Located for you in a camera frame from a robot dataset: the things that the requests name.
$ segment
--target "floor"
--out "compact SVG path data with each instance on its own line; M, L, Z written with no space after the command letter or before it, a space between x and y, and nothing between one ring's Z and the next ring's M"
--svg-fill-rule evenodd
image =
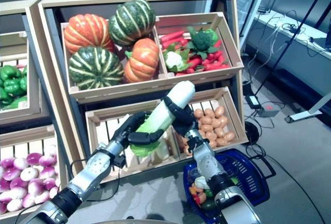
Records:
M259 71L253 80L253 91L259 86L265 70ZM266 84L259 93L259 101L293 102L274 85ZM252 111L245 105L245 114ZM274 118L274 129L263 128L259 139L267 153L276 158L305 188L320 210L326 223L331 223L331 129L317 118L288 124L284 118L293 111L286 106ZM261 125L269 126L269 119L259 118ZM288 175L270 162L277 175L267 180L270 199L256 207L264 223L320 224L317 212ZM106 220L125 219L133 216L145 218L158 213L174 223L203 223L188 204L183 189L182 169L185 163L144 172L123 178L116 196L102 203L85 203L70 218L69 224L97 223ZM267 175L266 166L258 163ZM91 198L105 198L112 194L116 182L104 185ZM2 224L13 223L12 220Z

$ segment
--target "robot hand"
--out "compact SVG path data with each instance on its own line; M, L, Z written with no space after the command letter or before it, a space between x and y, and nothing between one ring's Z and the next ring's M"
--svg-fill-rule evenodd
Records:
M164 133L164 130L158 130L153 133L135 132L145 119L151 114L151 111L144 111L130 116L118 130L115 131L112 141L117 141L124 148L128 145L148 145L156 142Z
M172 123L172 126L177 133L184 137L190 130L198 129L198 122L188 105L182 109L168 96L165 96L163 100L169 111L176 117L176 120Z

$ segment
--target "purple and white turnip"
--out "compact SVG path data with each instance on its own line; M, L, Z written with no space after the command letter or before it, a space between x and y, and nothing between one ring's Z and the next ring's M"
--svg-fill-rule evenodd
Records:
M7 157L0 161L0 214L14 212L53 198L60 186L56 147L44 147L44 155Z

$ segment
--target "basket handle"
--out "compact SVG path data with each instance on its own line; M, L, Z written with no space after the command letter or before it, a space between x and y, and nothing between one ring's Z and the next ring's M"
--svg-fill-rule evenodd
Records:
M276 171L275 171L274 168L270 165L270 163L268 162L268 160L266 160L263 156L261 156L261 155L255 155L254 157L251 157L250 159L251 159L251 160L253 160L253 159L260 159L260 160L262 160L262 161L265 163L265 165L268 167L268 169L270 170L270 175L265 176L265 175L263 174L263 172L261 172L262 175L263 175L263 177L264 177L264 179L268 179L268 178L270 178L270 177L276 176Z

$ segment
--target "green squash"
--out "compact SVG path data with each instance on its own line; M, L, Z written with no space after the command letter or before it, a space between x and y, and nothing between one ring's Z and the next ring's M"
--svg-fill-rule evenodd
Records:
M152 31L155 12L148 1L132 0L121 4L109 20L109 34L118 45L131 45Z
M100 47L81 47L69 60L69 75L79 89L122 83L123 66L118 57Z

